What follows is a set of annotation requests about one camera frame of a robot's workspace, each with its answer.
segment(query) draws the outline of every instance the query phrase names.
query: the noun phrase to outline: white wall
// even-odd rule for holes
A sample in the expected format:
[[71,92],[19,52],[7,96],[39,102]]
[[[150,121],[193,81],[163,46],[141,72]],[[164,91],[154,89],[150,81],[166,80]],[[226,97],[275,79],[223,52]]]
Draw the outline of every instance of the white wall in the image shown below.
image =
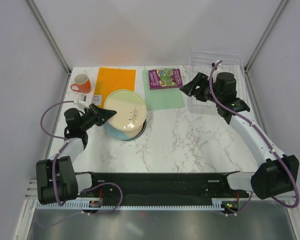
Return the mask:
[[250,73],[270,137],[300,162],[300,0],[290,1]]
[[12,239],[48,140],[41,114],[61,99],[66,80],[25,2],[0,0],[0,240]]
[[247,63],[280,0],[34,0],[71,67],[188,64],[191,50]]

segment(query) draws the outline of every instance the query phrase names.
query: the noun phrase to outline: gray floor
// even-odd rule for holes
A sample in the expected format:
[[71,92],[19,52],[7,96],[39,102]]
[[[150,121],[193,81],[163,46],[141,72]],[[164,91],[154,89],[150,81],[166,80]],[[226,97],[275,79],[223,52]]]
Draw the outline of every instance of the gray floor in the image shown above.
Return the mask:
[[[73,212],[37,210],[36,217],[48,225]],[[32,223],[30,232],[29,240],[296,239],[287,210],[267,201],[251,202],[236,217],[207,211],[121,210],[104,216],[76,215],[49,229]]]

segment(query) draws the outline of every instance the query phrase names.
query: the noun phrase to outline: orange placemat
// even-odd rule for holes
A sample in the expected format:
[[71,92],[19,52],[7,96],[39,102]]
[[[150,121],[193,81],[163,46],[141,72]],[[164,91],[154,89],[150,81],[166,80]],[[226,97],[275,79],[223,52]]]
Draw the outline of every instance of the orange placemat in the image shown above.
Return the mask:
[[135,91],[136,70],[100,67],[92,103],[104,107],[109,94],[116,90]]

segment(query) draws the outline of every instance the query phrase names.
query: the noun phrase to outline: green placemat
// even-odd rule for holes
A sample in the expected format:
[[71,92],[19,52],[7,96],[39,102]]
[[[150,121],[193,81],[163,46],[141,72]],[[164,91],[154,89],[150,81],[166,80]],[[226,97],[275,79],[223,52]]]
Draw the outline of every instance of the green placemat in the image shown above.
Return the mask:
[[185,106],[182,92],[179,88],[150,90],[149,70],[142,71],[145,105],[147,111],[161,109],[176,109]]

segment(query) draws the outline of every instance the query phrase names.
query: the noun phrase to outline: marble surface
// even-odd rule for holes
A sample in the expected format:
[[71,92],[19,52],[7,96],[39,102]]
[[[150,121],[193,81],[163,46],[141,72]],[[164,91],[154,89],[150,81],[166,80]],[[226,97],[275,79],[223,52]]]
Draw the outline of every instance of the marble surface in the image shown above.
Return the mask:
[[[158,66],[127,66],[136,69],[135,92],[145,97],[142,71]],[[182,79],[188,81],[189,66],[180,68]],[[78,74],[87,74],[92,91],[87,95],[91,103],[99,67],[75,67],[69,81],[65,101],[79,98],[80,93],[70,89]],[[256,171],[257,163],[238,133],[217,115],[191,114],[188,97],[183,95],[185,107],[149,111],[144,134],[133,141],[120,141],[108,136],[103,127],[94,126],[87,131],[88,145],[75,160],[76,172],[121,173],[208,173]],[[55,134],[63,136],[65,110],[76,107],[74,103],[62,106]],[[63,141],[54,139],[50,155]]]

